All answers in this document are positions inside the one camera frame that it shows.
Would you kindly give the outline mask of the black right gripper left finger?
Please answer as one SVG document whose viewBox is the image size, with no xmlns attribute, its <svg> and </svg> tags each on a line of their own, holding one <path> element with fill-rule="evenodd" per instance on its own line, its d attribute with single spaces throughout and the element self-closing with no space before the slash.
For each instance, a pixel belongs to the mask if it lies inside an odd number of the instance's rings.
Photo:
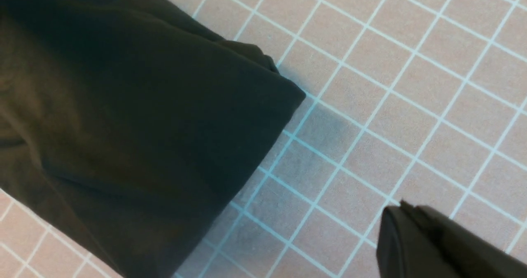
<svg viewBox="0 0 527 278">
<path fill-rule="evenodd" d="M 376 258 L 381 278 L 456 278 L 433 243 L 398 206 L 382 213 Z"/>
</svg>

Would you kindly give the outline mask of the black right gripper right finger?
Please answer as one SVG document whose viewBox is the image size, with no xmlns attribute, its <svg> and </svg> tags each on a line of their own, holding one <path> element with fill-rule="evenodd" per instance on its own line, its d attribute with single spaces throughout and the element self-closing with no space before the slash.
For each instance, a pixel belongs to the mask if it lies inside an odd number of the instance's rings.
<svg viewBox="0 0 527 278">
<path fill-rule="evenodd" d="M 429 206 L 401 201 L 401 210 L 417 225 L 442 259 L 462 278 L 525 278 L 526 264 L 476 236 Z"/>
</svg>

